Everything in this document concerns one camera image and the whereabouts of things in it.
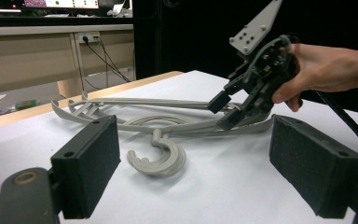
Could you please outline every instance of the floor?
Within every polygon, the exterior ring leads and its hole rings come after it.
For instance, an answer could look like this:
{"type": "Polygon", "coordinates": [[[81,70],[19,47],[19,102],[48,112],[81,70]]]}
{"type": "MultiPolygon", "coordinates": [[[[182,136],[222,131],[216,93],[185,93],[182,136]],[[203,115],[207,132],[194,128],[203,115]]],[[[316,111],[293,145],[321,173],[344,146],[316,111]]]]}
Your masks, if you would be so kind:
{"type": "MultiPolygon", "coordinates": [[[[120,69],[120,72],[129,80],[135,80],[134,70],[132,68],[120,69]]],[[[89,75],[84,78],[83,86],[87,92],[97,91],[107,87],[116,86],[126,81],[116,76],[112,72],[89,75]]],[[[17,109],[22,109],[27,105],[49,104],[51,100],[62,100],[56,82],[47,83],[29,88],[0,92],[0,115],[10,113],[17,109]]]]}

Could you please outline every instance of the wall outlet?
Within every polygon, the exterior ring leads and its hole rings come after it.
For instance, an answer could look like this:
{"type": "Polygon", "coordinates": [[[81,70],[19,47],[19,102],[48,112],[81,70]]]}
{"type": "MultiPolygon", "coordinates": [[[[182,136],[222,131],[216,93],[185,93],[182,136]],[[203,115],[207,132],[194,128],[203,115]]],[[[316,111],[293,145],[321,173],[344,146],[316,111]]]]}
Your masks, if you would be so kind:
{"type": "Polygon", "coordinates": [[[100,37],[100,32],[96,31],[96,32],[79,33],[79,43],[80,44],[86,43],[86,41],[84,40],[85,37],[88,39],[89,43],[98,42],[98,37],[100,37]]]}

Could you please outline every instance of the wooden edge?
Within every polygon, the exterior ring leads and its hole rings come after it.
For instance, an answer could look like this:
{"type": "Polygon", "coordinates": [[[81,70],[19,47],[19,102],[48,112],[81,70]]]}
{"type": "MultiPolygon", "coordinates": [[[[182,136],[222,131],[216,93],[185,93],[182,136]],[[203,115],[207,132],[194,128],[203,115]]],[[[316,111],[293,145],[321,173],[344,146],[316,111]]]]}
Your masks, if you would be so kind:
{"type": "MultiPolygon", "coordinates": [[[[126,91],[126,90],[130,90],[133,88],[137,88],[137,87],[141,87],[143,85],[147,85],[156,81],[160,81],[166,78],[170,78],[170,77],[175,77],[178,75],[183,74],[182,72],[177,72],[177,71],[173,71],[173,72],[169,72],[169,73],[165,73],[165,74],[161,74],[161,75],[157,75],[157,76],[153,76],[153,77],[147,77],[147,78],[143,78],[140,80],[136,80],[133,82],[129,82],[129,83],[125,83],[122,85],[118,85],[115,87],[111,87],[111,88],[107,88],[107,89],[103,89],[100,91],[94,91],[94,92],[90,92],[89,93],[89,98],[93,99],[93,98],[99,98],[99,97],[104,97],[106,95],[110,95],[116,92],[121,92],[121,91],[126,91]]],[[[75,96],[72,98],[68,98],[68,99],[64,99],[64,100],[60,100],[60,107],[67,107],[68,106],[68,100],[73,100],[73,101],[80,101],[81,100],[81,96],[75,96]]],[[[46,104],[46,105],[39,105],[36,107],[32,107],[29,109],[25,109],[25,110],[21,110],[21,111],[16,111],[10,114],[6,114],[6,115],[2,115],[0,116],[0,126],[4,126],[10,123],[14,123],[23,119],[29,119],[41,114],[45,114],[48,112],[52,111],[52,107],[51,104],[46,104]]]]}

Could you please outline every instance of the human hand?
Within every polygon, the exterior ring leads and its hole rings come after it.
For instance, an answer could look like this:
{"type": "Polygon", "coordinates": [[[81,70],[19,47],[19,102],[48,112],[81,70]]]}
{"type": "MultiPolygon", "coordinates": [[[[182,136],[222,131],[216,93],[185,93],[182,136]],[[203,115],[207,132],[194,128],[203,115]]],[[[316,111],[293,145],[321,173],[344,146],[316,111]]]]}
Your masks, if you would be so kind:
{"type": "Polygon", "coordinates": [[[358,88],[358,50],[292,44],[298,73],[272,95],[275,104],[287,102],[300,108],[302,91],[347,91],[358,88]]]}

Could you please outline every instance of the white table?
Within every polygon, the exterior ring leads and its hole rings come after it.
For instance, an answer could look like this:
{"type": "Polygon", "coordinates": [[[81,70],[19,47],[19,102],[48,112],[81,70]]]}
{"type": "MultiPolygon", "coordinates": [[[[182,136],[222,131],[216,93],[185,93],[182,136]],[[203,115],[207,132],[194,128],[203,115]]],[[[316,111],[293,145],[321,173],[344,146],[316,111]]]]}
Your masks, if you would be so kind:
{"type": "MultiPolygon", "coordinates": [[[[221,77],[194,71],[115,93],[109,97],[177,99],[209,102],[227,84],[221,77]]],[[[246,94],[233,97],[242,102],[246,94]]],[[[193,120],[216,117],[209,111],[120,106],[128,119],[145,113],[175,113],[193,120]]],[[[358,151],[358,139],[326,105],[305,101],[293,113],[285,104],[274,114],[301,119],[343,145],[358,151]]],[[[349,111],[358,122],[358,113],[349,111]]],[[[51,167],[49,158],[84,125],[58,118],[54,112],[0,127],[0,186],[26,168],[51,167]]],[[[93,215],[62,223],[351,223],[316,217],[294,187],[269,162],[271,130],[264,133],[203,138],[173,138],[187,161],[178,174],[161,178],[141,175],[127,161],[129,150],[139,157],[158,157],[150,136],[119,132],[121,164],[113,174],[93,215]]]]}

